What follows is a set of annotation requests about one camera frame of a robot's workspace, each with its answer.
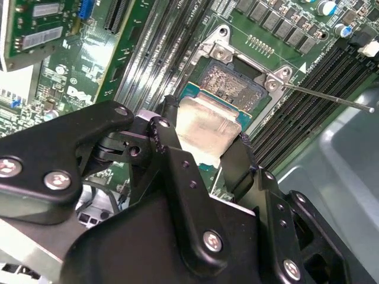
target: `mounting screw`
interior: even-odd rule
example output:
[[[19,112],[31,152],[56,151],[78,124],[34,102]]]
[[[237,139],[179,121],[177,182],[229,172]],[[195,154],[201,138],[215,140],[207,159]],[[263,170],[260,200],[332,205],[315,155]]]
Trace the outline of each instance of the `mounting screw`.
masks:
[[[125,108],[119,106],[118,108],[115,108],[114,109],[118,114],[121,114],[121,115],[128,115],[128,112],[126,111]]]
[[[282,71],[282,75],[284,76],[284,77],[287,77],[288,75],[290,74],[290,70],[289,69],[283,69],[283,71]]]
[[[43,182],[48,188],[54,191],[61,191],[62,189],[66,189],[71,184],[70,177],[63,172],[48,173],[45,175]]]
[[[23,169],[21,163],[14,159],[0,159],[0,178],[11,178]]]
[[[215,233],[206,231],[203,235],[203,242],[205,246],[215,253],[218,253],[223,248],[221,239]]]
[[[306,199],[305,199],[304,196],[301,195],[300,193],[297,193],[297,194],[296,194],[296,197],[297,197],[298,200],[300,200],[300,202],[302,202],[302,203],[306,203]]]
[[[266,177],[268,177],[269,179],[274,179],[274,176],[269,173],[269,172],[265,172],[266,173]]]
[[[221,46],[216,47],[213,51],[213,54],[217,60],[225,59],[225,49]]]
[[[170,123],[165,120],[159,120],[158,123],[163,127],[170,127]]]
[[[300,280],[300,270],[297,265],[290,259],[286,259],[283,262],[285,272],[287,272],[288,276],[296,281]]]

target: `electronic component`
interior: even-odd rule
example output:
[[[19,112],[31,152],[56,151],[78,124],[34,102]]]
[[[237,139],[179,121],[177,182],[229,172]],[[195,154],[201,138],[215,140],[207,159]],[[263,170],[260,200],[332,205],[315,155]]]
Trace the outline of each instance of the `electronic component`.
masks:
[[[358,52],[367,57],[374,57],[379,52],[379,42],[374,40],[358,49]]]
[[[181,95],[176,122],[183,150],[191,152],[197,164],[218,168],[220,156],[242,130],[239,115],[233,106],[188,83]]]
[[[238,109],[250,113],[267,91],[257,85],[252,78],[235,71],[243,66],[238,64],[238,61],[234,62],[237,66],[231,70],[222,63],[212,61],[200,78],[200,86]]]
[[[316,31],[318,31],[318,30],[319,30],[319,26],[318,25],[312,25],[310,27],[310,29],[308,30],[308,34],[310,36],[314,36],[314,34],[316,33]]]
[[[59,3],[40,4],[33,7],[33,18],[58,14]]]
[[[45,115],[43,116],[43,121],[50,121],[50,120],[53,120],[54,118],[57,118],[58,116],[59,116],[59,113],[55,109],[53,109],[45,113]]]
[[[297,24],[296,26],[298,26],[299,28],[303,28],[304,24],[307,22],[307,18],[306,17],[301,17],[298,21],[297,21]]]
[[[292,24],[287,20],[283,20],[283,22],[276,29],[275,35],[279,38],[285,38],[285,36],[290,32],[291,28]]]
[[[303,54],[307,54],[312,49],[312,47],[314,47],[315,44],[316,41],[313,38],[307,37],[307,39],[304,41],[303,44],[301,44],[298,50]]]
[[[365,4],[365,2],[363,0],[358,0],[355,5],[353,6],[353,8],[357,11],[359,9],[361,9],[361,7]]]
[[[280,16],[275,12],[271,12],[262,24],[262,26],[265,27],[267,30],[272,31],[279,22],[279,20]]]
[[[82,20],[87,20],[92,14],[94,3],[95,0],[82,0],[78,17]]]
[[[123,22],[128,4],[128,0],[112,0],[108,15],[105,19],[105,30],[110,31],[113,34],[118,33],[120,25]]]
[[[258,3],[250,14],[250,18],[259,22],[266,14],[268,7],[262,3]]]
[[[236,6],[236,9],[241,13],[246,14],[249,12],[250,7],[256,0],[240,0]]]
[[[369,44],[376,35],[377,32],[374,29],[368,25],[365,25],[361,30],[353,33],[353,36],[349,40],[349,43],[353,46],[364,47]]]
[[[277,2],[273,6],[273,9],[276,11],[279,11],[283,3],[284,3],[283,0],[277,0]]]
[[[367,18],[371,22],[375,22],[379,19],[379,10],[377,8],[372,9],[372,11],[367,15]]]
[[[293,15],[295,15],[295,13],[296,10],[293,7],[291,7],[290,9],[288,9],[287,13],[285,14],[285,17],[290,20],[292,19]]]
[[[12,71],[41,62],[61,45],[73,26],[78,2],[28,1],[21,5],[4,0],[2,7],[0,69]]]
[[[334,33],[338,37],[342,37],[342,38],[351,36],[352,32],[353,32],[352,27],[345,26],[344,24],[336,24],[336,27],[334,28]]]
[[[55,107],[55,101],[53,99],[47,99],[43,105],[44,111],[52,111]]]
[[[356,19],[356,13],[352,10],[347,10],[345,15],[343,15],[343,17],[342,17],[342,22],[346,25],[349,25],[352,22],[354,22],[355,19]]]
[[[363,17],[365,15],[367,15],[368,13],[368,9],[366,7],[362,7],[361,9],[358,10],[358,12],[356,12],[359,16]]]
[[[321,16],[331,16],[337,10],[337,5],[334,1],[322,0],[317,5],[317,13]]]
[[[286,43],[291,46],[297,46],[303,37],[304,33],[301,30],[298,28],[293,28],[293,31],[291,31],[291,35],[288,40],[286,40]]]

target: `black plastic bracket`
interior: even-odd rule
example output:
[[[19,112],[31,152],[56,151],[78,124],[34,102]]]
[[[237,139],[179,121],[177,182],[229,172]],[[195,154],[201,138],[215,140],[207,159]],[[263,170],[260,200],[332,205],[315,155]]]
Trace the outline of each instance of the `black plastic bracket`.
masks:
[[[154,156],[136,192],[141,192],[141,200],[152,192],[149,188],[164,190],[183,261],[196,275],[215,276],[227,266],[230,245],[197,164],[189,152],[181,149],[175,128],[168,120],[153,117],[148,133]],[[206,232],[219,238],[220,251],[207,247]]]
[[[64,115],[0,139],[0,158],[12,158],[22,170],[0,180],[0,216],[39,224],[67,220],[82,192],[82,174],[96,142],[127,129],[134,115],[107,101]],[[63,172],[69,186],[52,190],[50,172]]]

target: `silver screw head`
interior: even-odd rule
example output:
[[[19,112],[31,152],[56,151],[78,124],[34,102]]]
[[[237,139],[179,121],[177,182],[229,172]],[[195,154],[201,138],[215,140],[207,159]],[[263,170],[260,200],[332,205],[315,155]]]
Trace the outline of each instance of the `silver screw head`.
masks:
[[[285,272],[287,272],[287,275],[290,278],[292,278],[296,281],[300,280],[300,278],[301,278],[300,269],[297,267],[297,265],[292,260],[286,259],[283,262],[283,265],[284,265]]]
[[[125,108],[119,106],[118,108],[115,108],[114,109],[118,114],[121,114],[121,115],[128,115],[128,112],[126,111]]]
[[[11,178],[18,175],[23,167],[19,161],[10,158],[0,159],[0,178]]]
[[[282,71],[282,75],[283,75],[284,77],[287,77],[289,74],[290,74],[290,70],[289,70],[289,69],[283,69],[283,71]]]
[[[269,179],[274,179],[274,176],[269,172],[266,172],[266,177],[268,177]]]
[[[163,127],[170,127],[170,124],[165,120],[159,120],[158,123]]]
[[[203,235],[203,241],[205,246],[215,253],[218,253],[223,248],[221,239],[215,233],[206,231]]]
[[[51,172],[45,175],[43,182],[53,191],[61,191],[62,189],[66,189],[70,186],[71,179],[66,173]]]
[[[297,194],[296,194],[296,197],[297,197],[298,200],[300,200],[300,202],[302,202],[302,203],[306,203],[306,199],[304,198],[303,195],[297,193]]]

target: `pcie slot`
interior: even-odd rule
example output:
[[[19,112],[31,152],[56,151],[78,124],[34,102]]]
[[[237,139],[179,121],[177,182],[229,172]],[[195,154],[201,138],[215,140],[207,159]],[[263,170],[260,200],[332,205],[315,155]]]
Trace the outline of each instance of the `pcie slot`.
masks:
[[[113,0],[105,19],[104,29],[117,34],[130,0]]]

